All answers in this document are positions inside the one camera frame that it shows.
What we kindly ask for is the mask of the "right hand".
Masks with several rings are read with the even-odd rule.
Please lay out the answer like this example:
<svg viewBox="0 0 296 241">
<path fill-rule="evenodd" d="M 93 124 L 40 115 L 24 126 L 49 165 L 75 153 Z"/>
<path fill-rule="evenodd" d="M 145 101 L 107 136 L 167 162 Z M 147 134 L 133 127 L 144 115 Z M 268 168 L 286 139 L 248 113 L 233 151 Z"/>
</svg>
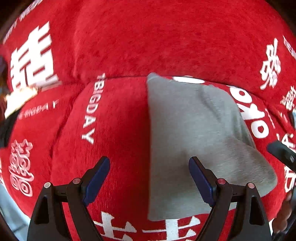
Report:
<svg viewBox="0 0 296 241">
<path fill-rule="evenodd" d="M 284 231 L 287 228 L 287 220 L 292 213 L 292 208 L 290 206 L 290 200 L 292 197 L 292 190 L 290 190 L 285 199 L 282 202 L 282 206 L 272 222 L 273 232 L 279 233 Z"/>
</svg>

